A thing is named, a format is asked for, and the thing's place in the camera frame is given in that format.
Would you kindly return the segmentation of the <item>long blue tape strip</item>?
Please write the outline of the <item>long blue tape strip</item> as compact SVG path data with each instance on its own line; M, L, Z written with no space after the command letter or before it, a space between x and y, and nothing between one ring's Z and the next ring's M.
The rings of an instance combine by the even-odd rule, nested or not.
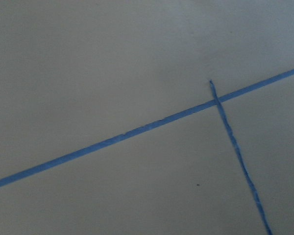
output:
M22 180L24 178L27 178L29 176L38 174L40 172L43 172L45 170L49 170L53 167L56 167L58 165L64 164L66 162L72 161L74 159L80 158L82 156L85 156L87 154L90 154L92 152L96 152L100 149L106 148L108 146L114 145L116 143L119 143L121 141L124 141L126 139L132 138L134 136L140 135L144 132L148 132L150 130L156 129L158 127L164 126L168 123L174 122L178 119L182 119L186 116L198 113L200 111L203 111L205 109L211 108L216 105L216 102L226 102L231 99L234 99L236 97L242 96L246 93L249 93L251 91L257 90L259 88L265 87L267 85L270 85L272 83L275 83L279 80L285 79L287 77L293 76L294 75L294 69L283 72L281 74L278 74L276 76L273 76L271 78L265 79L263 81L254 83L252 85L249 85L247 87L241 88L239 90L233 91L231 93L219 96L217 98L214 98L212 100L209 100L205 103L199 104L197 106L194 106L192 108L186 109L184 111L178 112L176 114L170 115L168 117L165 117L164 119L157 120L151 123L148 123L144 126L135 128L133 130L130 130L126 133L114 136L112 138L100 141L98 143L92 144L90 146L87 146L85 148L79 149L77 151L74 151L72 153L66 154L64 156L58 157L56 159L50 160L48 162L39 164L37 166L28 168L26 170L17 172L15 174L12 174L10 176L4 177L0 179L0 188L6 185L9 185L11 183L14 183L16 181Z

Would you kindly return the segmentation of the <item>thin blue tape strip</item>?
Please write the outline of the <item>thin blue tape strip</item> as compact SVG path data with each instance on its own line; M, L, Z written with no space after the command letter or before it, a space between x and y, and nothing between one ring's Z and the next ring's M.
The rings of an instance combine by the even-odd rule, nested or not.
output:
M242 152L241 152L241 149L240 149L240 146L237 142L237 139L235 138L235 135L233 133L233 130L228 122L228 119L227 119L227 115L226 115L226 112L223 108L223 105L218 97L218 94L217 94L217 91L216 91L216 88L215 88L215 85L213 83L212 80L209 81L209 84L210 84L210 89L211 89L211 92L212 92L212 96L214 98L214 101L215 101L215 104L216 104L216 107L218 109L218 112L219 112L219 115L222 119L222 122L224 124L224 127L226 129L226 132L227 132L227 135L230 139L230 142L233 146L233 149L236 153L236 156L237 156L237 159L239 161L239 164L241 166L241 169L242 169L242 172L245 176L245 180L248 184L248 187L250 189L250 192L252 194L252 197L253 197L253 200L255 202L255 205L257 207L257 210L258 210L258 213L260 215L260 218L263 222L263 225L265 227L265 230L267 232L268 235L273 235L273 232L272 232L272 229L270 227L270 224L267 220L267 217L266 217L266 213L265 213L265 210L263 208L263 205L262 205L262 202L261 202L261 199L259 197L259 194L258 194L258 191L257 191L257 188L255 187L254 185L254 182L248 172L248 169L245 165L245 162L244 162L244 159L243 159L243 156L242 156Z

